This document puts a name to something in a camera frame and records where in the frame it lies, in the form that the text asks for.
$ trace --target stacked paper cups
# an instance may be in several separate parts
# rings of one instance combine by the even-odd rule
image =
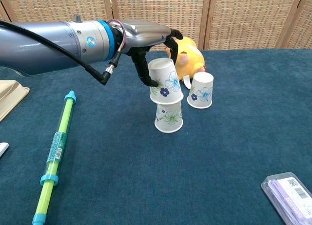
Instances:
[[[183,93],[174,62],[170,58],[158,58],[148,64],[152,80],[158,87],[150,87],[150,98],[157,104],[155,127],[164,133],[178,131],[183,125],[181,100]]]

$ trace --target white paper cup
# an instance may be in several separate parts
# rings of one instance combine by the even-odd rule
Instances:
[[[159,84],[158,87],[150,87],[150,98],[153,102],[170,105],[183,99],[184,95],[172,59],[154,59],[148,64],[148,68],[151,79]]]
[[[214,76],[210,73],[195,73],[187,97],[190,106],[198,109],[208,108],[212,104]]]
[[[181,102],[157,105],[155,127],[164,133],[178,131],[183,126]]]

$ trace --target stuffed toy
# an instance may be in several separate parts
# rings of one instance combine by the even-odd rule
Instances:
[[[205,59],[202,53],[198,50],[196,43],[189,37],[183,37],[182,40],[175,40],[178,44],[178,55],[175,63],[178,79],[182,80],[185,86],[190,89],[190,79],[197,72],[205,72]],[[170,49],[165,48],[168,57],[170,57]]]

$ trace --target barcode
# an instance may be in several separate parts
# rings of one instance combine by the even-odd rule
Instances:
[[[299,196],[301,198],[307,198],[308,196],[305,194],[305,192],[300,188],[300,187],[297,187],[295,188],[294,190],[296,190],[296,192],[299,194]]]
[[[56,159],[60,159],[60,155],[62,154],[62,149],[58,148],[57,154],[55,156]]]
[[[298,186],[298,183],[295,179],[288,180],[288,182],[291,184],[292,187]]]

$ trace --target black cable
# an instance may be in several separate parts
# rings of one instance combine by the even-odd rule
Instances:
[[[50,41],[49,39],[46,39],[45,37],[42,37],[39,34],[36,34],[36,33],[32,32],[28,29],[21,27],[21,26],[15,25],[11,22],[7,22],[7,21],[1,20],[1,19],[0,19],[0,26],[3,26],[9,30],[20,33],[20,34],[27,36],[29,38],[32,38],[33,40],[36,40],[45,46],[51,47],[51,48],[63,53],[64,55],[68,56],[69,58],[73,59],[78,64],[80,64],[82,67],[84,67],[88,73],[90,73],[96,80],[98,80],[99,82],[101,82],[103,84],[103,75],[100,72],[95,70],[91,65],[83,62],[80,58],[76,57],[74,54],[70,53],[69,51],[67,51],[64,48],[60,47],[59,45],[55,44],[54,42]]]

